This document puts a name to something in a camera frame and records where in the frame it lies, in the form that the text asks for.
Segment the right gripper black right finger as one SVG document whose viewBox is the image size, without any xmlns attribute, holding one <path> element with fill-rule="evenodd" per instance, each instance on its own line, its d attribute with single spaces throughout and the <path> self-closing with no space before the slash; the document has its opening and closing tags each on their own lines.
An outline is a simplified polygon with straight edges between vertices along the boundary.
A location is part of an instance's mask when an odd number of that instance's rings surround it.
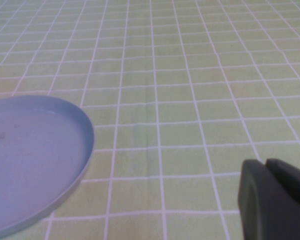
<svg viewBox="0 0 300 240">
<path fill-rule="evenodd" d="M 276 158 L 267 159 L 265 166 L 294 200 L 300 200 L 299 168 Z"/>
</svg>

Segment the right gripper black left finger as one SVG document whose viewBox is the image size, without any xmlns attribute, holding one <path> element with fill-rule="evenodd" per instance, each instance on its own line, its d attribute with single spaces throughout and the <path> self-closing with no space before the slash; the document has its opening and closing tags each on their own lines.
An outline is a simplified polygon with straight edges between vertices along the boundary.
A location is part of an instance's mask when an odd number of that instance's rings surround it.
<svg viewBox="0 0 300 240">
<path fill-rule="evenodd" d="M 294 200 L 266 163 L 242 163 L 238 208 L 245 240 L 300 240 L 300 200 Z"/>
</svg>

